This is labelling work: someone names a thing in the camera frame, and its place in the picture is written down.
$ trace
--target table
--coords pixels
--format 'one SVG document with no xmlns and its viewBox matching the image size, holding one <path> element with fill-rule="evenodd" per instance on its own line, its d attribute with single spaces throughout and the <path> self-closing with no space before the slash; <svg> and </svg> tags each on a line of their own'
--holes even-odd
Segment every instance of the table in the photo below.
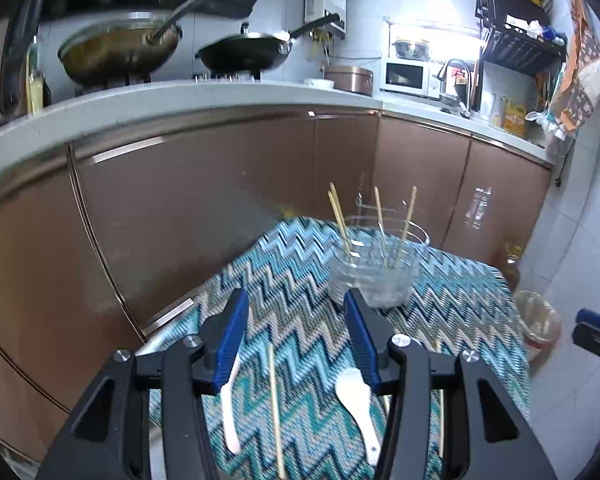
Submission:
<svg viewBox="0 0 600 480">
<path fill-rule="evenodd" d="M 355 366 L 343 313 L 328 298 L 329 261 L 339 244 L 330 222 L 294 218 L 281 222 L 197 288 L 192 305 L 149 342 L 168 348 L 222 310 L 231 291 L 250 297 L 242 366 L 234 383 L 234 419 L 242 450 L 225 447 L 219 397 L 205 397 L 205 416 L 218 467 L 244 480 L 277 476 L 270 417 L 267 346 L 276 348 L 278 403 L 287 476 L 292 480 L 370 479 L 362 438 L 336 398 L 334 383 Z M 473 348 L 491 366 L 528 419 L 529 378 L 520 316 L 500 272 L 480 262 L 429 249 L 402 307 L 380 311 L 396 329 L 429 349 L 458 354 Z M 376 433 L 384 433 L 381 399 L 372 396 Z M 432 393 L 427 478 L 440 475 L 438 394 Z M 160 422 L 159 392 L 151 416 Z"/>
</svg>

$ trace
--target cabinet door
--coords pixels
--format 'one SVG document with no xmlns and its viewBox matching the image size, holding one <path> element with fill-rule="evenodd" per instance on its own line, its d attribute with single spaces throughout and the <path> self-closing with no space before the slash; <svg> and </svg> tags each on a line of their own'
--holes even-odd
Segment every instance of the cabinet door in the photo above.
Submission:
<svg viewBox="0 0 600 480">
<path fill-rule="evenodd" d="M 474 141 L 443 249 L 492 264 L 506 242 L 524 248 L 549 177 L 537 164 Z"/>
<path fill-rule="evenodd" d="M 1 441 L 40 461 L 66 417 L 66 412 L 38 393 L 0 355 Z"/>
<path fill-rule="evenodd" d="M 309 214 L 314 123 L 215 126 L 80 163 L 96 237 L 141 326 L 285 214 Z"/>
<path fill-rule="evenodd" d="M 467 137 L 417 124 L 382 118 L 378 130 L 374 185 L 382 206 L 404 214 L 411 188 L 418 188 L 413 222 L 422 227 L 432 247 L 440 247 L 454 211 L 469 150 Z"/>
<path fill-rule="evenodd" d="M 0 202 L 0 346 L 71 408 L 117 348 L 138 348 L 84 231 L 67 170 Z"/>
<path fill-rule="evenodd" d="M 377 116 L 318 118 L 315 127 L 315 173 L 312 216 L 333 221 L 327 197 L 335 184 L 344 216 L 357 212 L 356 197 L 371 197 Z"/>
</svg>

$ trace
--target wok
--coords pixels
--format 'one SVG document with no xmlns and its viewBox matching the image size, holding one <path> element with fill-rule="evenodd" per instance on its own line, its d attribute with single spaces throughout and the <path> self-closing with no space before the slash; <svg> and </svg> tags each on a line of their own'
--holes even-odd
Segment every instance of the wok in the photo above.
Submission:
<svg viewBox="0 0 600 480">
<path fill-rule="evenodd" d="M 248 23 L 243 23 L 240 34 L 204 46 L 196 53 L 196 58 L 200 58 L 214 74 L 250 72 L 258 79 L 261 70 L 270 70 L 286 60 L 293 40 L 316 27 L 339 21 L 339 15 L 329 14 L 291 32 L 277 34 L 248 32 Z"/>
<path fill-rule="evenodd" d="M 178 46 L 185 12 L 205 0 L 187 0 L 166 19 L 131 12 L 126 19 L 98 23 L 66 40 L 58 57 L 67 75 L 81 86 L 96 86 L 129 76 L 146 77 L 164 64 Z"/>
</svg>

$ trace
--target white bowl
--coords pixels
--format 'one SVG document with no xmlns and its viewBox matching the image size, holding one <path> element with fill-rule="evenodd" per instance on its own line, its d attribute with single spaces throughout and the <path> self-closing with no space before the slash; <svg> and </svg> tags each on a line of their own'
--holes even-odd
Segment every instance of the white bowl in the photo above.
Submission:
<svg viewBox="0 0 600 480">
<path fill-rule="evenodd" d="M 331 90 L 336 83 L 331 79 L 305 79 L 304 84 L 321 90 Z"/>
</svg>

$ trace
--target white plastic spoon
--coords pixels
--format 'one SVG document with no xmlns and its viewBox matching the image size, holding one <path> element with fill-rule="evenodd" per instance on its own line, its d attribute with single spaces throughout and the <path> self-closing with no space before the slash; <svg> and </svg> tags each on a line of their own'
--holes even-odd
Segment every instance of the white plastic spoon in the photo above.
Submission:
<svg viewBox="0 0 600 480">
<path fill-rule="evenodd" d="M 235 355 L 234 366 L 231 368 L 229 381 L 220 388 L 220 402 L 222 404 L 222 429 L 224 430 L 224 440 L 227 449 L 234 455 L 240 453 L 240 441 L 238 434 L 235 433 L 234 407 L 232 406 L 232 387 L 240 370 L 240 356 Z"/>
<path fill-rule="evenodd" d="M 360 428 L 365 443 L 366 461 L 375 466 L 380 456 L 380 442 L 369 415 L 371 388 L 362 380 L 360 370 L 346 368 L 339 373 L 336 379 L 336 395 Z"/>
</svg>

